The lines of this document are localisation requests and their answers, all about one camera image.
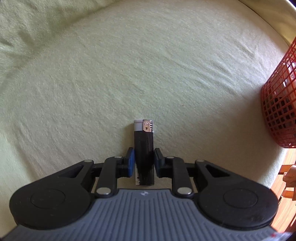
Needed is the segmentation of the black lighter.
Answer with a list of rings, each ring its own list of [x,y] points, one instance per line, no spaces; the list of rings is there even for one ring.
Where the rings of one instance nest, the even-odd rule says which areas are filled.
[[[134,120],[135,183],[154,185],[154,133],[152,120]]]

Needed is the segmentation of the red plastic mesh basket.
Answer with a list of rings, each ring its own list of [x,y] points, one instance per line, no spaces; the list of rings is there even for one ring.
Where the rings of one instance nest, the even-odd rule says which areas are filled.
[[[283,148],[295,148],[295,41],[263,85],[261,110],[268,132]]]

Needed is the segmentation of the green covered sofa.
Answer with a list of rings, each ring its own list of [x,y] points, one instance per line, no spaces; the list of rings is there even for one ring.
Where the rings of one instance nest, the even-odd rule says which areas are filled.
[[[1,235],[12,194],[85,159],[154,145],[270,187],[285,149],[260,90],[288,49],[262,1],[1,1]]]

